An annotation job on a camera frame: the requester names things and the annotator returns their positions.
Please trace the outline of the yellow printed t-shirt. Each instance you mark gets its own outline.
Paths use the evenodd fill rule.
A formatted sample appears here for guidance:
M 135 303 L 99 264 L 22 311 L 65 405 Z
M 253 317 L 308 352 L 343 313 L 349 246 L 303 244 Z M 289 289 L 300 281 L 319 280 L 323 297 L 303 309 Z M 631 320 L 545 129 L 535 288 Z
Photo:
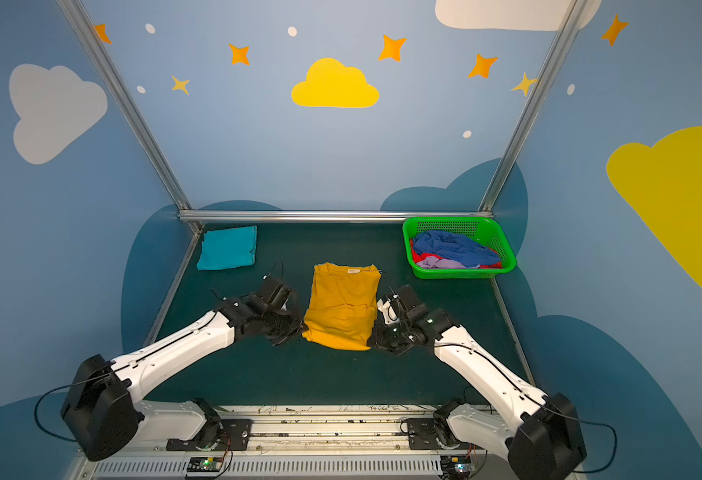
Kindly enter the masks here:
M 315 265 L 303 338 L 334 350 L 369 350 L 380 279 L 375 265 Z

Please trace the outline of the green plastic laundry basket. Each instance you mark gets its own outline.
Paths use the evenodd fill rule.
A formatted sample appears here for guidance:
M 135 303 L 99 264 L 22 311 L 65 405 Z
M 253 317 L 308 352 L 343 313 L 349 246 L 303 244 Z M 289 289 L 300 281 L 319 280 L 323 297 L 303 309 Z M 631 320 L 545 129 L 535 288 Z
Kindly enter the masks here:
M 410 240 L 429 230 L 442 230 L 465 235 L 495 250 L 502 262 L 499 269 L 423 269 L 411 258 Z M 516 267 L 516 258 L 500 225 L 482 217 L 426 216 L 409 218 L 402 225 L 407 260 L 420 279 L 489 279 L 508 273 Z

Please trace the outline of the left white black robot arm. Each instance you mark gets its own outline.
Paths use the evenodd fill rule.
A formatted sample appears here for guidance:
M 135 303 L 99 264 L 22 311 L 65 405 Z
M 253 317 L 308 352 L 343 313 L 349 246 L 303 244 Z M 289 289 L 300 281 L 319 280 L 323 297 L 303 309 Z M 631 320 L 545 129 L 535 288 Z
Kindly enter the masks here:
M 145 399 L 175 374 L 237 341 L 262 335 L 277 346 L 301 333 L 294 296 L 293 288 L 266 275 L 258 291 L 222 299 L 217 308 L 153 344 L 112 360 L 100 354 L 84 360 L 63 388 L 60 416 L 70 441 L 93 462 L 133 441 L 165 440 L 200 451 L 231 448 L 222 418 L 207 401 L 155 408 Z

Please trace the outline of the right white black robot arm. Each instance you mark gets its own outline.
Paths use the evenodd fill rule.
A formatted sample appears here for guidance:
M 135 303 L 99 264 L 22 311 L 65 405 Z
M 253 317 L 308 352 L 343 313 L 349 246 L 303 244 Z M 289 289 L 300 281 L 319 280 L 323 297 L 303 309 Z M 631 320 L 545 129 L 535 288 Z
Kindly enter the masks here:
M 396 357 L 429 351 L 487 403 L 481 410 L 453 398 L 423 421 L 403 421 L 410 449 L 440 454 L 440 478 L 472 479 L 491 456 L 506 461 L 518 479 L 566 479 L 613 466 L 615 427 L 603 426 L 612 437 L 606 462 L 583 468 L 588 453 L 582 428 L 594 423 L 581 418 L 565 395 L 549 395 L 515 374 L 445 310 L 429 308 L 411 286 L 386 289 L 375 306 L 370 346 Z

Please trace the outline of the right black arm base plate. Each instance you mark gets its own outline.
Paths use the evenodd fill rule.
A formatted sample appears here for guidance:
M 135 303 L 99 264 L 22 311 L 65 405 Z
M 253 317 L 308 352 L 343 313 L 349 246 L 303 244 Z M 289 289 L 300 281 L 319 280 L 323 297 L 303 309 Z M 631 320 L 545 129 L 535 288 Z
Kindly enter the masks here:
M 433 418 L 407 418 L 402 422 L 411 450 L 467 450 L 469 444 L 460 442 L 447 424 Z

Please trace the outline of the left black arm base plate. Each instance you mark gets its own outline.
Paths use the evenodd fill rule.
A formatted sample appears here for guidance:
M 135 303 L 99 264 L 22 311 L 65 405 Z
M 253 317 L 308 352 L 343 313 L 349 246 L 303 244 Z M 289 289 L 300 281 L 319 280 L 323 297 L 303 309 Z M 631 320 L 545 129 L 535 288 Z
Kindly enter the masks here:
M 167 451 L 245 451 L 248 447 L 253 421 L 251 419 L 222 419 L 207 421 L 190 440 L 169 439 Z

